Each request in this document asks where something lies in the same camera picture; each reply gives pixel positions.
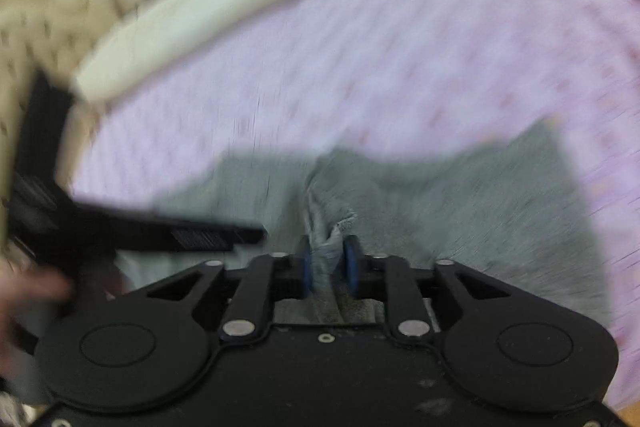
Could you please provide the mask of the person's left hand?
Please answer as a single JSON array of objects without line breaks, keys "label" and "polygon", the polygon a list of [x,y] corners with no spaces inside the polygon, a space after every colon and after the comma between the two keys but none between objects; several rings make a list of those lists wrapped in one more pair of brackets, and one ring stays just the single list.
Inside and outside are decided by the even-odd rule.
[{"label": "person's left hand", "polygon": [[29,268],[1,273],[1,378],[16,373],[17,353],[27,352],[37,337],[25,329],[22,316],[35,305],[67,303],[75,286],[51,268]]}]

